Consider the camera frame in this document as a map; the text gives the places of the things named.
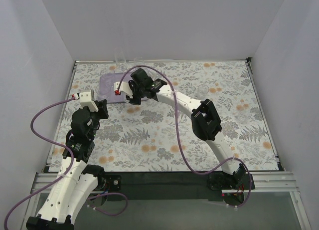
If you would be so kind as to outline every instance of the white wall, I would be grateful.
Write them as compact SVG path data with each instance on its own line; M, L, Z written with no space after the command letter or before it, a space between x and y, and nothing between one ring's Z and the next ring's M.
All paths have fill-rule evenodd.
M319 0L285 0L253 58L253 76L284 167L319 229Z
M49 144L30 131L41 108L65 98L73 60L41 0L0 0L0 222L27 196ZM36 129L52 138L61 108L40 117ZM26 205L13 212L19 229Z
M73 59L244 59L284 0L43 0Z

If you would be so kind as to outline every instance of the metal frame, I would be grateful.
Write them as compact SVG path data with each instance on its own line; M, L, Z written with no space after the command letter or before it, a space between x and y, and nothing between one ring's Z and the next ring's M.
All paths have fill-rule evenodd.
M160 62L172 62L172 61L192 62L190 60L148 60L145 62L148 63L148 62L159 62L159 61ZM66 94L66 98L68 97L68 95L70 93L74 74L75 74L75 71L76 71L78 64L110 63L110 62L114 62L114 61L94 61L94 62L92 62L92 61L78 61L78 60L75 61L72 77L71 77L70 84L69 84L67 94ZM266 129L268 131L269 138L270 138L275 156L278 159L278 152L277 152L276 147L274 145L274 141L273 141L273 138L271 136L270 129L269 129L268 123L266 121L265 114L264 114L264 111L262 109L259 96L257 94L257 90L256 90L256 86L254 83L250 63L247 60L245 60L245 63L246 63L246 67L248 69L248 74L249 74L249 77L251 79L262 116L264 118ZM58 130L59 130L59 126L60 126L61 121L62 121L64 110L65 110L65 104L63 105L62 113L60 115L57 130L56 130L56 133L54 136L55 140L56 140L57 135L58 135ZM50 164L50 162L51 162L52 149L53 149L53 146L50 149L47 164ZM297 214L301 229L302 230L311 230L311 226L310 226L308 217L306 215L306 212L305 212L305 209L304 209L301 197L300 197L298 185L296 183L296 180L295 180L292 172L285 172L285 171L268 172L268 171L265 171L265 172L251 172L251 173L253 175L254 183L256 186L256 189L254 189L252 192L268 192L268 193L269 192L273 192L273 193L275 193L275 192L289 192L291 195L292 203L294 205L295 212ZM55 178L56 178L56 174L54 174L54 173L52 173L52 174L51 173L49 173L49 174L36 174L35 180L34 180L33 185L32 185L31 192L34 192L34 191L38 190L39 188L47 185L49 182L52 182ZM49 189L50 188L43 191L42 193L49 193ZM223 190L223 193L228 193L228 192L231 192L231 190ZM29 216L35 215L36 209L37 209L37 206L39 203L39 199L40 199L40 195L36 195L28 201L27 210L25 212L25 217L23 219L22 226L20 229L25 230L26 229L25 223L26 223L27 218Z

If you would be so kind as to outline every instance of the cable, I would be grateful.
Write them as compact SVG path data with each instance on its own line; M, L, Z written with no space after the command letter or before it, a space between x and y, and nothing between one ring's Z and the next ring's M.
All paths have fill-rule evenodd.
M66 174L70 171L70 169L71 169L71 167L72 167L72 165L73 165L74 156L73 156L73 153L72 153L71 149L70 149L69 147L63 145L63 144L54 142L54 141L52 141L52 140L50 140L50 139L47 139L47 138L43 137L42 135L40 135L39 133L37 133L37 132L34 130L33 124L34 124L34 121L36 120L36 118L37 118L40 114L42 114L44 111L46 111L46 110L48 110L48 109L50 109L50 108L52 108L52 107L54 107L54 106L57 106L57 105L59 105L59 104L64 104L64 103L70 102L70 101L72 101L72 100L74 100L74 99L75 99L75 98L72 97L71 99L67 99L67 100L64 100L64 101L61 101L61 102L58 102L58 103L55 103L55 104L51 104L50 106L48 106L48 107L46 107L46 108L40 110L40 111L34 116L34 118L31 120L31 124L30 124L31 131L32 131L36 136L38 136L40 139L43 139L44 141L49 142L49 143L51 143L51 144L55 144L55 145L58 145L58 146L60 146L60 147L63 147L63 148L65 148L65 149L67 149L67 150L69 151L69 153L70 153L70 155L71 155L71 163L70 163L69 167L68 167L68 168L65 170L65 172L63 173L64 175L66 175ZM53 184L59 182L62 178L63 178L63 176L60 176L59 178L57 178L57 179L54 180L53 182L51 182L51 183L49 183L48 185L44 186L43 188L41 188L41 189L35 191L34 193L30 194L29 196L27 196L27 197L25 197L24 199L22 199L21 201L19 201L16 205L14 205L14 206L9 210L9 212L6 214L6 216L5 216L4 223L3 223L4 229L5 229L5 230L8 230L8 226L7 226L7 225L8 225L8 219L9 219L10 215L12 214L12 212L13 212L20 204L22 204L22 203L25 202L26 200L32 198L34 195L37 195L38 193L42 192L43 190L49 188L49 187L52 186Z
M130 72L132 71L133 69L135 68L139 68L139 67L145 67L145 68L148 68L148 69L151 69L155 72L157 72L158 74L160 74L169 84L172 92L173 92L173 96L174 96L174 103L175 103L175 126L176 126L176 135L177 135L177 143L178 143L178 146L179 146L179 151L180 151L180 154L185 162L185 164L187 165L187 167L191 170L191 172L197 174L197 175L207 175L207 174L211 174L212 172L214 172L216 169L218 169L219 167L221 167L223 164L225 164L226 162L230 161L230 160L237 160L239 161L245 168L246 172L248 173L248 176L249 176L249 191L248 191L248 195L247 195L247 198L244 200L243 203L241 203L240 205L238 206L233 206L233 207L241 207L243 205L246 204L246 202L248 201L249 197L250 197L250 193L251 193L251 188L252 188L252 179L251 179L251 175L250 175L250 172L247 168L247 166L245 165L245 163L241 160L241 159L238 159L238 158L228 158L228 159L225 159L224 161L222 161L219 165L217 165L215 168L213 168L212 170L209 170L207 172L197 172L195 171L188 163L185 155L184 155L184 152L182 150L182 146L181 146L181 141L180 141L180 136L179 136L179 129L178 129L178 109L177 109L177 97L176 97L176 93L175 93L175 90L174 90L174 87L173 87L173 84L170 82L170 80L163 74L161 73L160 71L156 70L155 68L153 67L150 67L150 66L147 66L147 65L136 65L136 66L133 66L132 68L130 68L124 75L123 77L121 78L120 80L120 83L119 83L119 87L118 87L118 91L120 91L120 86L122 84L122 81L124 80L125 76Z
M102 209L98 209L97 207L95 207L95 206L93 206L93 205L90 205L90 204L89 204L88 206L90 206L90 207L93 208L94 210L99 211L100 213L103 213L103 214L105 214L105 215L112 216L112 217L115 217L115 216L117 216L117 215L120 215L122 212L124 212L124 211L126 210L126 208L127 208L128 205L129 205L129 200L128 200L128 198L127 198L124 194L121 194L121 193L105 193L105 194L100 194L100 195L98 195L98 196L89 197L87 200L92 200L92 199L96 199L96 198L103 197L103 196L108 196L108 195L119 195L119 196L123 197L123 198L125 199L125 206L124 206L124 208L123 208L121 211L119 211L118 213L116 213L116 214L111 214L111 213L108 213L108 212L106 212L106 211L103 211Z

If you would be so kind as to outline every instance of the floral tablecloth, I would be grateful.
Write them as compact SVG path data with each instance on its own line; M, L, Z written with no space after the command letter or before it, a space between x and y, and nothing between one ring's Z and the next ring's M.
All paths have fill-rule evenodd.
M222 132L237 158L250 170L278 170L272 145L244 61L154 62L148 65L164 73L175 88L196 98L197 87L209 87L211 99L222 120ZM114 70L113 63L78 64L70 96L98 85L101 70ZM77 101L67 103L57 141L64 143ZM89 164L106 171L188 171L177 145L174 110L154 100L140 106L108 104L109 119L101 120ZM182 148L198 171L218 164L212 150L195 137L191 120L179 115ZM50 171L59 170L63 149L51 153Z

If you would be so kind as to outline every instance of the purple cable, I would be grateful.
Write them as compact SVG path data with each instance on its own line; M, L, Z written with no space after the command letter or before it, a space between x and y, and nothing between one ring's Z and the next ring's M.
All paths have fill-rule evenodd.
M73 156L73 153L72 153L71 149L68 148L67 146L63 145L63 144L59 144L59 143L57 143L57 142L54 142L54 141L52 141L52 140L50 140L50 139L47 139L47 138L43 137L42 135L40 135L39 133L37 133L37 132L34 130L33 124L34 124L34 121L36 120L36 118L37 118L40 114L42 114L44 111L46 111L46 110L48 110L48 109L50 109L50 108L52 108L52 107L54 107L54 106L57 106L57 105L59 105L59 104L64 104L64 103L70 102L70 101L72 101L72 100L74 100L74 99L75 99L75 98L72 97L71 99L67 99L67 100L64 100L64 101L61 101L61 102L52 104L52 105L50 105L50 106L48 106L48 107L42 109L40 112L38 112L38 113L34 116L34 118L31 120L31 124L30 124L31 131L32 131L36 136L38 136L40 139L43 139L43 140L45 140L46 142L49 142L49 143L51 143L51 144L55 144L55 145L58 145L58 146L60 146L60 147L63 147L63 148L65 148L65 149L67 149L67 150L69 151L69 153L70 153L70 155L71 155L71 163L70 163L69 167L68 167L68 168L65 170L65 172L63 173L64 175L66 175L66 174L70 171L71 166L72 166L73 161L74 161L74 156ZM22 199L21 201L19 201L16 205L14 205L14 206L9 210L9 212L6 214L6 216L5 216L4 223L3 223L4 229L5 229L5 230L8 230L8 226L7 226L7 224L8 224L8 219L9 219L10 215L12 214L12 212L13 212L20 204L22 204L22 203L25 202L26 200L32 198L34 195L36 195L36 194L42 192L43 190L49 188L49 187L52 186L53 184L59 182L62 178L63 178L63 177L60 176L59 178L57 178L57 179L54 180L53 182L51 182L51 183L49 183L48 185L44 186L43 188L41 188L41 189L35 191L34 193L30 194L29 196L27 196L27 197L25 197L24 199Z
M100 213L103 213L105 215L108 215L108 216L112 216L112 217L115 217L117 215L120 215L122 212L124 212L126 210L126 208L128 207L129 205L129 200L128 198L124 195L124 194L121 194L121 193L105 193L105 194L100 194L98 196L93 196L93 197L89 197L87 200L91 200L91 199L96 199L96 198L99 198L99 197L103 197L103 196L108 196L108 195L119 195L119 196L122 196L124 199L125 199L125 206L124 208L119 211L118 213L116 214L110 214L106 211L103 211L101 209L98 209L98 208L95 208L93 205L89 205L91 208L95 208L95 210L99 211Z
M207 175L207 174L211 174L212 172L214 172L216 169L218 169L220 166L222 166L223 164L225 164L226 162L230 161L230 160L237 160L239 161L245 168L245 170L247 171L248 175L249 175L249 180L250 180L250 184L249 184L249 191L248 191L248 195L247 195L247 198L244 200L244 202L240 205L238 205L237 207L241 207L243 205L245 205L250 197L250 193L251 193L251 188L252 188L252 179L251 179L251 175L250 175L250 172L247 168L247 166L245 165L245 163L241 160L241 159L238 159L238 158L228 158L228 159L225 159L223 162L221 162L219 165L217 165L215 168L213 168L212 170L209 170L207 172L204 172L204 173L200 173L200 172L197 172L195 171L188 163L185 155L184 155L184 152L182 150L182 146L181 146L181 142L180 142L180 136L179 136L179 130L178 130L178 107L177 107L177 97L176 97L176 93L175 93L175 90L174 90L174 87L173 87L173 84L170 82L170 80L163 74L161 73L160 71L154 69L153 67L150 67L150 66L147 66L147 65L137 65L137 66L133 66L132 68L130 68L122 77L122 79L120 80L120 83L119 83L119 87L118 87L118 91L120 91L120 86L122 84L122 81L124 79L124 77L130 72L132 71L133 69L135 68L139 68L139 67L145 67L145 68L148 68L148 69L151 69L155 72L157 72L158 74L160 74L161 76L163 76L163 78L168 82L172 92L173 92L173 95L174 95L174 103L175 103L175 126L176 126L176 135L177 135L177 143L178 143L178 146L179 146L179 151L180 151L180 154L185 162L185 164L187 165L187 167L189 168L189 170L191 170L193 173L197 174L197 175Z

